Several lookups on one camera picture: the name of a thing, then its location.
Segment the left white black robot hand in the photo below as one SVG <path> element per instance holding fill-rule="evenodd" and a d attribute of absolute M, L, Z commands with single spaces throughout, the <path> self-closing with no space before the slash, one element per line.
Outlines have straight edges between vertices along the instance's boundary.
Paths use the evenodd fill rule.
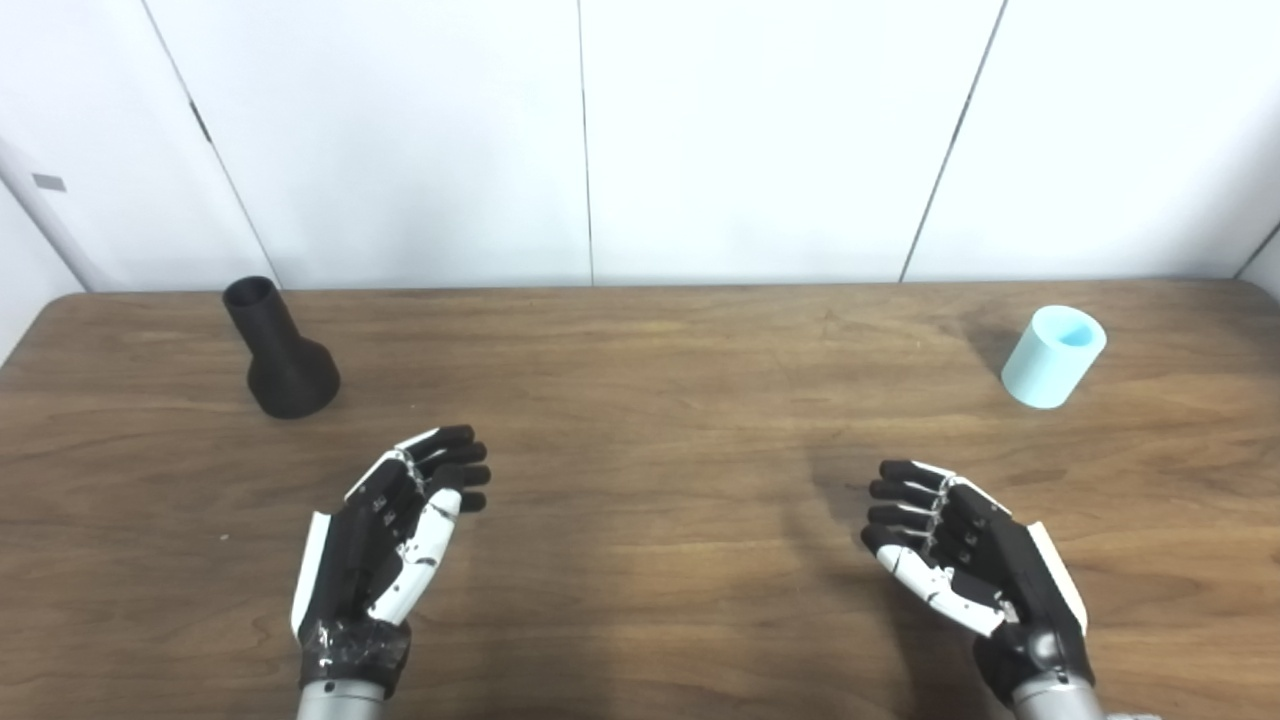
<path fill-rule="evenodd" d="M 438 427 L 385 451 L 334 512 L 315 512 L 291 605 L 301 719 L 380 719 L 410 659 L 410 614 L 460 519 L 486 505 L 486 446 Z"/>

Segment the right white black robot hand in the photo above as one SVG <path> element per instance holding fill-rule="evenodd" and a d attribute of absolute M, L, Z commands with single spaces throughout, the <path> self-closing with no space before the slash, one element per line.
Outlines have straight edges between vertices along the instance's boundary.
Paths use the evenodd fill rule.
<path fill-rule="evenodd" d="M 1019 521 L 974 482 L 884 460 L 860 538 L 934 614 L 974 637 L 993 697 L 1018 719 L 1102 719 L 1088 612 L 1050 533 Z"/>

